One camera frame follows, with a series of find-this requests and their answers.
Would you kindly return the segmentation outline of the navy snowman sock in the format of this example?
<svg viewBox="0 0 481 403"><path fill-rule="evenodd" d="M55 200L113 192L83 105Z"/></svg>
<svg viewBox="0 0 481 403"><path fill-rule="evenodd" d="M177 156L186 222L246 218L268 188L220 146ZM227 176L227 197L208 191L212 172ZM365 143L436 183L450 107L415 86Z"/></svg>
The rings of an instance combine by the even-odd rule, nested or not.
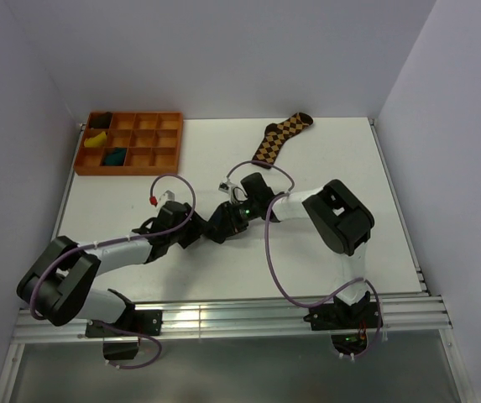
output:
<svg viewBox="0 0 481 403"><path fill-rule="evenodd" d="M230 204L224 202L217 207L207 221L204 235L214 243L222 244L235 234Z"/></svg>

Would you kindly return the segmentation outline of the green reindeer sock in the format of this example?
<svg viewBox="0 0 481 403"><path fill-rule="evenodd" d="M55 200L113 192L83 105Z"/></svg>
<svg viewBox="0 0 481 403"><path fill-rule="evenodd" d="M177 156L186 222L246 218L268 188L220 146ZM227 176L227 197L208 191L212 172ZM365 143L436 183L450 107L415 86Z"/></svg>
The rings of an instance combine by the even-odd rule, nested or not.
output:
<svg viewBox="0 0 481 403"><path fill-rule="evenodd" d="M125 148L114 148L106 152L102 165L103 166L123 166L126 158L127 150Z"/></svg>

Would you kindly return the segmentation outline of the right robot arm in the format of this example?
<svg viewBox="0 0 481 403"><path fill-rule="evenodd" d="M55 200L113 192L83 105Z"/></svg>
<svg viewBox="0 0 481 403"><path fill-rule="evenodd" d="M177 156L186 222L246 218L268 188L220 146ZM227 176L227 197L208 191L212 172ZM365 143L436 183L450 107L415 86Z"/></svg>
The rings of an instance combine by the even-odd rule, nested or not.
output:
<svg viewBox="0 0 481 403"><path fill-rule="evenodd" d="M230 181L219 189L229 193L231 200L222 204L224 229L228 238L244 231L255 218L264 220L264 250L269 272L280 294L295 306L316 309L333 301L334 320L344 327L353 327L367 315L370 298L374 294L366 279L365 257L367 242L374 228L370 210L341 182L332 180L311 191L288 191L274 194L260 173L242 181L243 200L235 195L236 186ZM269 225L292 219L309 219L322 242L338 257L335 273L339 287L324 299L304 304L287 294L275 272L270 255Z"/></svg>

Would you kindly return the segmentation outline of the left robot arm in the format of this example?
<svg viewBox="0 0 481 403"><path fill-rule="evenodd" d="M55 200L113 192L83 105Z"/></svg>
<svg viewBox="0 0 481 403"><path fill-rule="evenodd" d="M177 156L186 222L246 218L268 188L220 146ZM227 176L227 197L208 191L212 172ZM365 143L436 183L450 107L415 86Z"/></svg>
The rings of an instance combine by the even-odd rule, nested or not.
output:
<svg viewBox="0 0 481 403"><path fill-rule="evenodd" d="M84 249L66 236L50 242L17 286L17 295L59 327L74 318L104 322L116 335L144 329L135 304L116 290L93 290L95 278L125 266L148 264L170 246L187 248L207 230L207 222L187 203L166 202L118 243Z"/></svg>

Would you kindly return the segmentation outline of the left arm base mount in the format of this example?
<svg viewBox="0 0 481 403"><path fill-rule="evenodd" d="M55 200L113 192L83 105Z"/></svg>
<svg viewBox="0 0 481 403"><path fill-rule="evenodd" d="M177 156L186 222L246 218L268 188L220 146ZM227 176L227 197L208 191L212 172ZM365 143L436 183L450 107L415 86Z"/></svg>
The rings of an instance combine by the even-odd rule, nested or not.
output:
<svg viewBox="0 0 481 403"><path fill-rule="evenodd" d="M109 364L118 364L122 369L140 368L142 364L129 362L136 358L143 341L152 342L157 348L150 363L161 355L162 345L156 337L161 333L162 319L162 310L133 310L113 324L89 321L85 337L102 340L102 355Z"/></svg>

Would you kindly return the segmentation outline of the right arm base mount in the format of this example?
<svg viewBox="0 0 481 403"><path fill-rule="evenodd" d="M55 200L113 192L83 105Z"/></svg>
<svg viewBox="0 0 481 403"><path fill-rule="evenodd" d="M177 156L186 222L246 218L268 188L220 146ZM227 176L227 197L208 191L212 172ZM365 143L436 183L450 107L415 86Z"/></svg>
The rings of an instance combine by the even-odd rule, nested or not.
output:
<svg viewBox="0 0 481 403"><path fill-rule="evenodd" d="M309 309L303 320L310 324L313 332L330 331L332 346L338 354L352 358L363 353L369 346L370 330L376 334L384 325L376 302L363 301L347 305L334 299Z"/></svg>

